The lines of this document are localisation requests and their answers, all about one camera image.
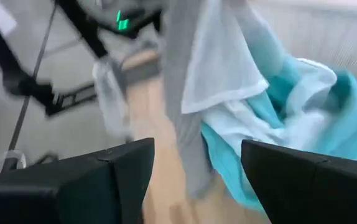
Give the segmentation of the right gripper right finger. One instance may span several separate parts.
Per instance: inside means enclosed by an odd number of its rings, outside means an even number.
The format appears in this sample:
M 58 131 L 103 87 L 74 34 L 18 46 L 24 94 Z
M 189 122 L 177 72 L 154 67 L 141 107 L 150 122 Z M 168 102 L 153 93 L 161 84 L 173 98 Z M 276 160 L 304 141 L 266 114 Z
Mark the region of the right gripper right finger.
M 244 140 L 241 163 L 272 224 L 357 224 L 357 161 Z

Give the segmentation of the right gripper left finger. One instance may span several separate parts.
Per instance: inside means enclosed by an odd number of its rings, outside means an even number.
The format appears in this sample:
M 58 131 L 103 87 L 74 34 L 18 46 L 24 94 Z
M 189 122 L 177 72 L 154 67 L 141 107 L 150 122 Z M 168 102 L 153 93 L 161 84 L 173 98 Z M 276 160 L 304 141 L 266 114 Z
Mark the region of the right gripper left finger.
M 0 224 L 142 224 L 153 138 L 0 174 Z

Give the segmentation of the turquoise cloth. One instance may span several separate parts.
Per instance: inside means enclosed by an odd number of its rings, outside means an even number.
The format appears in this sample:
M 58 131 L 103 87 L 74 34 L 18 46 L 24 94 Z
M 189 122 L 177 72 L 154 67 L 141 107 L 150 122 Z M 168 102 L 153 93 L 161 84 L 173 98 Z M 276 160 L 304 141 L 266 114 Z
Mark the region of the turquoise cloth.
M 357 79 L 305 58 L 287 57 L 268 88 L 203 112 L 212 167 L 244 208 L 262 211 L 241 165 L 241 143 L 254 140 L 357 160 Z

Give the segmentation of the grey orange sock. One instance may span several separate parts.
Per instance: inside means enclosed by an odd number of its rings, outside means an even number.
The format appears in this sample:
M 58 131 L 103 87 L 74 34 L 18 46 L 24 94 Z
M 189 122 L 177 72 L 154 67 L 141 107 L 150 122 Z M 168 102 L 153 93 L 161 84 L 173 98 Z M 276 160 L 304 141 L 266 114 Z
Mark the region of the grey orange sock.
M 195 199 L 203 198 L 213 182 L 213 171 L 201 135 L 200 117 L 181 112 L 201 2 L 168 0 L 162 53 L 166 114 L 175 130 L 178 153 L 185 173 L 186 192 Z

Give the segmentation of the white cloth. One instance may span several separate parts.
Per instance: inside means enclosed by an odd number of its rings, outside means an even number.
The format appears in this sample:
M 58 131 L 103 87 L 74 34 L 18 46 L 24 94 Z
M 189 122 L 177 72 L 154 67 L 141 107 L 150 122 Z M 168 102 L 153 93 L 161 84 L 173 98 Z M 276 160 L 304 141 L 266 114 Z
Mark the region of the white cloth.
M 332 69 L 282 48 L 248 0 L 206 0 L 193 41 L 182 113 L 236 153 L 245 139 L 312 149 L 331 115 Z

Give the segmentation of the black aluminium frame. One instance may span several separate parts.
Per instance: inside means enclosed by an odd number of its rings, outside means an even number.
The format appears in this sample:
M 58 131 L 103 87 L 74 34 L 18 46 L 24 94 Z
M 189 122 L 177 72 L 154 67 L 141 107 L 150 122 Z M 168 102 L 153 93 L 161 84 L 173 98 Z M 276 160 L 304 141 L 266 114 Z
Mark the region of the black aluminium frame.
M 50 83 L 38 83 L 20 65 L 0 32 L 0 68 L 3 87 L 12 95 L 33 97 L 54 116 L 81 104 L 96 100 L 94 84 L 87 84 L 66 93 L 56 93 Z

